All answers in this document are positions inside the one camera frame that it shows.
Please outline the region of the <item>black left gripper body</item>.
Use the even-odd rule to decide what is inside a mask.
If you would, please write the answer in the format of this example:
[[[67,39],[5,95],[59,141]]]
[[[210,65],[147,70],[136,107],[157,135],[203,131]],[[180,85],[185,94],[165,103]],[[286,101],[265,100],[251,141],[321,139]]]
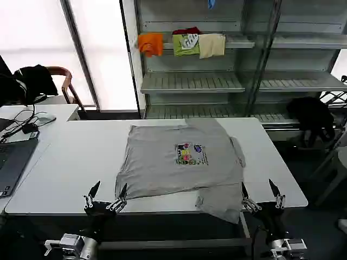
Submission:
[[[117,214],[114,210],[107,209],[109,205],[111,205],[109,202],[94,201],[84,207],[89,224],[84,229],[83,235],[94,239],[97,243],[102,242],[106,223],[114,219]]]

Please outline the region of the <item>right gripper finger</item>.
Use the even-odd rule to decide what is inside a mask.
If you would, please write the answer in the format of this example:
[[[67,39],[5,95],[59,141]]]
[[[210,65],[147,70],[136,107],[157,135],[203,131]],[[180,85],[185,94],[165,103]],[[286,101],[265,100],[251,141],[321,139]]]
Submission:
[[[283,209],[285,205],[285,195],[280,193],[279,188],[271,179],[269,179],[268,181],[275,198],[275,207],[277,209]]]
[[[242,192],[242,205],[250,213],[256,213],[262,210],[262,207],[254,202],[247,192],[247,189],[244,183],[241,183],[241,192]]]

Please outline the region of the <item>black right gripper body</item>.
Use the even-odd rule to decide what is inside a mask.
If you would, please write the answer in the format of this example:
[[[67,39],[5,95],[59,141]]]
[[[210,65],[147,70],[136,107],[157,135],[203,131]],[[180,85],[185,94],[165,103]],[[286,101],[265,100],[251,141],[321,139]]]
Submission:
[[[277,209],[275,207],[276,203],[273,201],[260,203],[259,205],[261,210],[252,213],[252,216],[262,222],[266,230],[266,244],[286,238],[287,232],[281,219],[284,210]]]

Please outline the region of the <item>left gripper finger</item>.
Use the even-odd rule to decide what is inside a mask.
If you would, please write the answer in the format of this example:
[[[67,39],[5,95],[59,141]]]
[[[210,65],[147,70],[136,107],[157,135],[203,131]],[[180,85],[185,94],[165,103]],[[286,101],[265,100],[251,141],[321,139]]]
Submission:
[[[94,186],[91,187],[89,193],[83,196],[85,199],[85,206],[84,206],[85,209],[93,207],[94,198],[97,194],[100,183],[101,181],[98,181]]]
[[[127,204],[126,195],[127,195],[127,184],[123,186],[116,200],[110,203],[108,206],[106,206],[106,210],[111,212],[120,212]]]

